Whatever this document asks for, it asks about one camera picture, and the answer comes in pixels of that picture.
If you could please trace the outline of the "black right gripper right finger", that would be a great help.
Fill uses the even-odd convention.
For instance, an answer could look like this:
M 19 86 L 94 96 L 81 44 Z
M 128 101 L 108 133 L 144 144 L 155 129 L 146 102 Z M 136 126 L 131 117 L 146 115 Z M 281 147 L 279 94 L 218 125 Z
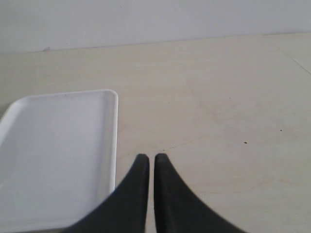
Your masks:
M 155 156 L 155 224 L 158 233 L 242 233 L 203 203 L 168 156 Z

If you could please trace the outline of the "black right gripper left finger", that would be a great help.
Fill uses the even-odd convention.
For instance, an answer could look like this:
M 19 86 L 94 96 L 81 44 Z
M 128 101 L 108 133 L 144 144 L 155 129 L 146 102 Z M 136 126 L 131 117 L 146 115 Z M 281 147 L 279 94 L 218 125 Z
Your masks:
M 64 233 L 143 233 L 149 193 L 149 158 L 136 156 L 118 187 Z

